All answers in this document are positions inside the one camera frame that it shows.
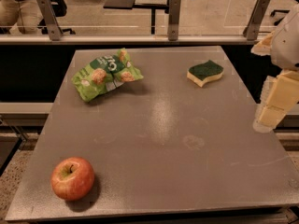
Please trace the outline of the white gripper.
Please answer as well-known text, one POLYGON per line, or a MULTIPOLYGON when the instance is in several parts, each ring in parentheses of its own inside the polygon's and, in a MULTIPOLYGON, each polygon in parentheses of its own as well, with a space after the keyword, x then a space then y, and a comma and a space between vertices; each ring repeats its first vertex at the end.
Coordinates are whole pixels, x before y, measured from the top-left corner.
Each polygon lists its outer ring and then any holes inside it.
POLYGON ((273 130, 299 102, 299 73, 296 72, 299 70, 299 4, 251 52, 258 56, 270 54, 272 64, 288 69, 276 77, 266 78, 255 113, 256 130, 273 130))

